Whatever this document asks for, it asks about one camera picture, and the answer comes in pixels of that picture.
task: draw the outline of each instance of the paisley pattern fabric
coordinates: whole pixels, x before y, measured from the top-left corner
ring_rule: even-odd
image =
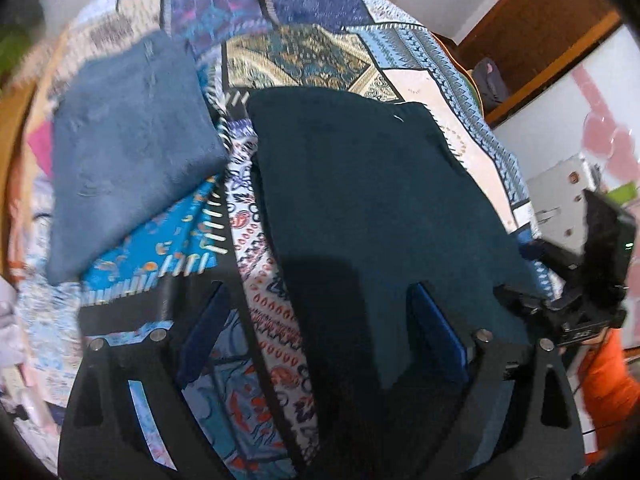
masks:
[[[255,205],[249,171],[257,137],[249,120],[229,123],[229,133],[234,156],[227,170],[226,200],[244,293],[271,383],[309,460],[318,446],[318,422],[300,329]]]
[[[15,313],[29,346],[24,369],[28,385],[35,386],[44,401],[66,406],[82,359],[76,322],[81,295],[78,283],[52,286],[45,276],[52,206],[51,185],[40,172],[31,191],[26,275],[18,284]]]
[[[316,23],[331,32],[373,23],[362,0],[272,0],[280,23]]]
[[[258,0],[164,0],[173,38],[189,41],[200,57],[210,48],[239,34],[261,34],[273,27]]]
[[[215,267],[215,240],[205,237],[210,178],[169,209],[141,225],[118,247],[98,258],[82,277],[82,304],[108,303],[155,286],[167,273],[203,272]]]
[[[295,470],[247,352],[238,311],[232,310],[206,370],[182,394],[203,433],[236,478],[249,474],[293,478]]]
[[[322,86],[379,101],[398,95],[354,34],[331,34],[318,25],[281,27],[226,44],[229,86]]]

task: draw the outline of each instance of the wooden cabinet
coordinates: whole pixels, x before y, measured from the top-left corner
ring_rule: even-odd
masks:
[[[498,65],[516,99],[487,115],[496,124],[557,80],[619,23],[608,0],[500,0],[456,54],[468,68],[483,57]]]

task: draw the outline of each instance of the blue patterned fabric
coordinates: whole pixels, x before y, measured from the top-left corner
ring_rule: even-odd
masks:
[[[221,103],[222,90],[222,47],[209,50],[198,62],[198,81],[202,94],[213,102]]]
[[[533,233],[531,232],[531,225],[525,224],[517,231],[511,233],[511,236],[515,236],[519,245],[528,244],[533,240]],[[549,279],[549,271],[548,269],[541,264],[539,261],[527,262],[529,268],[531,269],[531,273],[534,277],[534,281],[538,286],[538,289],[549,299],[553,299],[554,290],[551,285],[551,280]]]
[[[169,330],[174,325],[173,321],[150,321],[145,323],[139,329],[134,330],[133,332],[114,332],[112,334],[105,335],[91,335],[88,336],[88,340],[93,340],[96,338],[103,338],[109,343],[109,346],[121,346],[121,345],[130,345],[133,343],[140,343],[148,336],[153,330],[156,328],[164,328],[165,330]]]
[[[171,35],[189,41],[196,57],[239,34],[271,30],[258,0],[165,0]]]
[[[107,303],[143,292],[168,273],[188,274],[215,267],[215,241],[206,238],[210,178],[169,209],[135,229],[122,244],[106,252],[82,277],[82,304]]]
[[[428,70],[465,129],[494,161],[511,205],[529,198],[515,156],[494,136],[463,77],[426,28],[369,25],[345,30],[358,34],[383,67]]]
[[[129,392],[151,456],[155,462],[175,470],[174,461],[171,460],[171,456],[164,445],[154,416],[151,413],[151,407],[148,400],[146,400],[143,384],[140,381],[129,381]]]
[[[206,371],[182,391],[200,429],[229,471],[241,480],[288,479],[287,457],[260,388],[238,311],[231,311]]]
[[[278,20],[283,25],[315,23],[326,30],[339,32],[343,25],[373,23],[362,0],[272,0]]]

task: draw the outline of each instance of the gray bag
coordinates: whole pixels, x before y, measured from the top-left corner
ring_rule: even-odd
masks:
[[[480,61],[471,75],[478,85],[485,112],[494,110],[511,95],[500,76],[498,66],[490,57],[485,57]]]

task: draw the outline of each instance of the black cable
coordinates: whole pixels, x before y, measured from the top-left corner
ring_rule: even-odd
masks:
[[[611,428],[612,426],[616,426],[618,424],[622,424],[623,422],[624,422],[624,420],[619,420],[617,422],[612,422],[611,424],[605,424],[604,426],[600,426],[599,428],[593,428],[592,430],[585,431],[583,433],[583,435],[588,435],[588,434],[593,433],[594,431],[598,431],[598,430],[604,430],[605,428]]]
[[[580,383],[578,384],[576,389],[574,391],[572,391],[572,397],[575,397],[575,394],[578,393],[578,390],[580,390],[580,388],[582,387],[582,383],[584,382],[584,379],[587,378],[589,370],[591,370],[591,367],[593,366],[594,362],[596,362],[596,359],[598,358],[598,355],[600,354],[600,351],[602,350],[602,346],[604,345],[604,342],[607,340],[607,335],[609,335],[609,327],[608,326],[605,329],[604,336],[602,337],[602,341],[600,341],[600,343],[598,345],[598,348],[596,350],[595,355],[593,356],[593,359],[591,359],[591,362],[587,366],[587,369],[584,371],[584,378],[580,381]]]

